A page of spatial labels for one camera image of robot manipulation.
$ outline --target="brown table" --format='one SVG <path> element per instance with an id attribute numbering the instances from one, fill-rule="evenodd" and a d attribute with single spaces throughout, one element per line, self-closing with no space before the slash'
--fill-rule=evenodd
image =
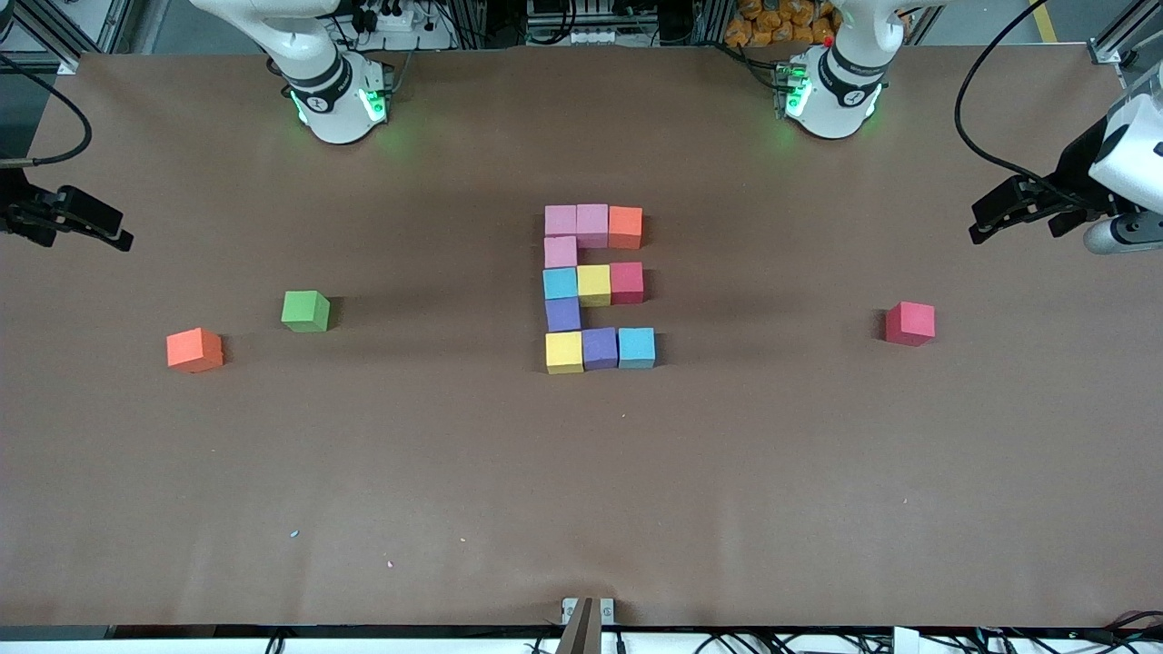
<path id="1" fill-rule="evenodd" d="M 133 253 L 0 240 L 5 623 L 1094 625 L 1163 604 L 1163 258 L 1043 225 L 957 140 L 976 49 L 902 51 L 855 137 L 772 116 L 714 51 L 420 55 L 351 147 L 261 57 L 86 57 L 92 148 L 34 171 Z M 1118 93 L 1003 49 L 966 104 L 1048 171 Z M 49 107 L 35 151 L 74 119 Z M 538 214 L 645 207 L 662 365 L 541 368 Z M 606 255 L 590 255 L 605 261 Z M 294 334 L 281 293 L 337 298 Z M 898 300 L 937 339 L 877 339 Z M 166 334 L 230 363 L 165 368 Z M 298 538 L 290 538 L 299 531 Z"/>

